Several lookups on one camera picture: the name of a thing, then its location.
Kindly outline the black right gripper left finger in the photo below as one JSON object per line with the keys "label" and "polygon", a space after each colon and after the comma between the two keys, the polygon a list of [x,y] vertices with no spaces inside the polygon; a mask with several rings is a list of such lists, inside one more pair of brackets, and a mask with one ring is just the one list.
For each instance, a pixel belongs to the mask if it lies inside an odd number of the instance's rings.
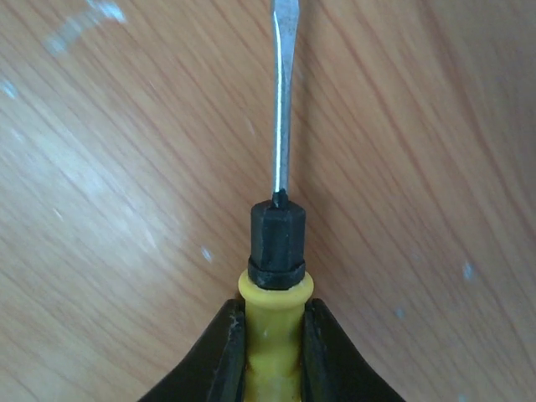
{"label": "black right gripper left finger", "polygon": [[141,397],[142,401],[244,399],[245,303],[229,299],[181,362]]}

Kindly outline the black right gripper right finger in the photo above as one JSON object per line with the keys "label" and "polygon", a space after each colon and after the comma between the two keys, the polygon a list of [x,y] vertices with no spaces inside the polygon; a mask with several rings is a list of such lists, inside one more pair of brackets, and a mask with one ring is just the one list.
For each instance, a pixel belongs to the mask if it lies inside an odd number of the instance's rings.
{"label": "black right gripper right finger", "polygon": [[301,350],[303,401],[404,402],[363,358],[319,298],[305,306]]}

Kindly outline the yellow black flathead screwdriver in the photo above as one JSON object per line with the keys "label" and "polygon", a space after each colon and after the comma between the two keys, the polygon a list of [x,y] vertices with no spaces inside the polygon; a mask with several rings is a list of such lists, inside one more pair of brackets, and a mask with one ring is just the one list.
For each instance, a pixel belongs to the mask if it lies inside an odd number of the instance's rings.
{"label": "yellow black flathead screwdriver", "polygon": [[246,401],[302,398],[302,320],[313,281],[304,259],[306,212],[289,197],[292,71],[299,17],[299,2],[272,2],[271,199],[251,209],[250,258],[239,278],[239,291],[245,299]]}

